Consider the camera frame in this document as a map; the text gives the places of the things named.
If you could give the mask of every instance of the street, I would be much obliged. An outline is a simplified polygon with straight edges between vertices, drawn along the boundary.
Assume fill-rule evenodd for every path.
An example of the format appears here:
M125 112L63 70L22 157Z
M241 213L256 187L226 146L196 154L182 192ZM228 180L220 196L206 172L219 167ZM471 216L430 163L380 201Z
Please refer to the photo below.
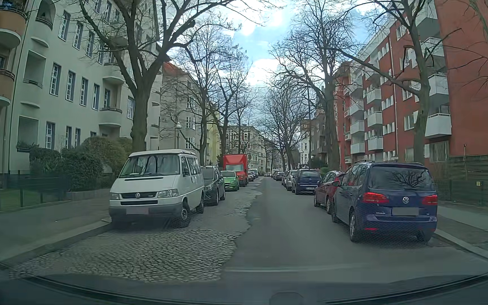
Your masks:
M16 266L26 275L95 274L144 282L272 280L393 282L482 274L488 261L440 240L374 237L355 244L313 196L261 177L184 229L111 230Z

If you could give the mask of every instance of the van headlight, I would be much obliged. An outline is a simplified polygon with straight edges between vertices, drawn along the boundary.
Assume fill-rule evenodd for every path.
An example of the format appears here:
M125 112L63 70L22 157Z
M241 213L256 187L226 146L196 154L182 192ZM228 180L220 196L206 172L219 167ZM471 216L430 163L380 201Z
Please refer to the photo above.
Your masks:
M177 189L170 189L167 191L160 191L157 193L157 198L168 198L168 197L178 197Z

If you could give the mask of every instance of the cobblestone pavement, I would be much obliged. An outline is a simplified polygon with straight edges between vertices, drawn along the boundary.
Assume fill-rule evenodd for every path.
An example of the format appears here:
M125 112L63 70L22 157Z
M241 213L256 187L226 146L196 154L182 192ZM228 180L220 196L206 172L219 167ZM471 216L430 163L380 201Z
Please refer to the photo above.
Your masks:
M248 230L246 212L260 180L227 192L218 206L193 214L187 228L112 230L18 265L10 278L30 275L95 274L144 282L215 281Z

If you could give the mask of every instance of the taillight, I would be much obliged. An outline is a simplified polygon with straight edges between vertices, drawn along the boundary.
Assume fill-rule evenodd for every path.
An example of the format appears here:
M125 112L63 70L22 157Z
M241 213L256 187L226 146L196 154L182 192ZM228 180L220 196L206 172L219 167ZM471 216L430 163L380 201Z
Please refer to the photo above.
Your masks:
M430 195L423 197L423 202L426 206L437 206L438 205L438 195Z
M383 194L367 192L363 194L363 203L365 204L386 204L389 199Z

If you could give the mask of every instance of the red car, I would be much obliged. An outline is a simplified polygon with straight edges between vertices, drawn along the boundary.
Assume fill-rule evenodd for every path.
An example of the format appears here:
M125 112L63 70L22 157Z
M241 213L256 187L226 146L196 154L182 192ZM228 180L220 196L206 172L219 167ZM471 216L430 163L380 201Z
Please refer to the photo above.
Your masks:
M321 179L321 184L315 189L313 196L313 205L315 207L324 206L327 213L331 213L332 198L337 188L332 183L339 181L342 174L344 174L342 171L331 170Z

